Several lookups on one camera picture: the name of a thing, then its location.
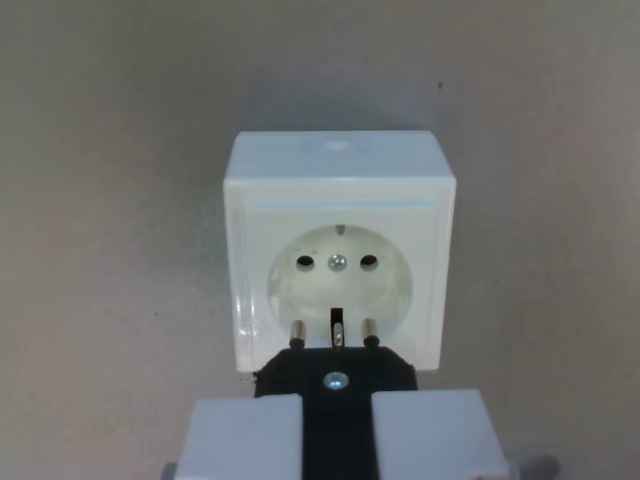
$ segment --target gray wall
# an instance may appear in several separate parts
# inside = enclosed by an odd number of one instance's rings
[[[442,369],[505,448],[637,478],[640,5],[0,3],[2,478],[156,479],[234,372],[242,129],[428,128],[458,176]]]

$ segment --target metal pin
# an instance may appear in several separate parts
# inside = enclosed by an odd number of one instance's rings
[[[365,318],[362,322],[362,339],[364,340],[371,335],[378,336],[378,326],[373,318]]]
[[[291,323],[291,336],[289,346],[291,348],[304,348],[304,342],[307,338],[307,326],[302,320],[294,320]]]
[[[344,344],[342,323],[336,323],[333,325],[333,344],[336,347],[342,347]]]
[[[365,347],[375,348],[380,345],[378,326],[374,319],[365,318],[362,322],[362,339],[364,340]]]

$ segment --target white wall socket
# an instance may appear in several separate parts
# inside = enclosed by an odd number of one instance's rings
[[[237,369],[287,348],[294,320],[308,347],[331,346],[331,308],[346,346],[372,318],[382,345],[438,368],[455,187],[426,131],[238,135],[224,180]]]

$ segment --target electrical outlet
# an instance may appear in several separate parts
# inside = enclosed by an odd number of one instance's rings
[[[245,132],[224,181],[236,366],[255,371],[289,343],[383,345],[438,368],[455,177],[430,132]]]

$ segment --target screw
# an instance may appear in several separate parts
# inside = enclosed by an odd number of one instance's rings
[[[322,383],[331,390],[342,390],[349,385],[349,377],[342,372],[331,372],[324,376]]]
[[[334,272],[340,272],[341,270],[347,268],[347,259],[344,256],[336,253],[335,255],[331,255],[331,257],[329,257],[327,265],[329,265],[329,268]]]

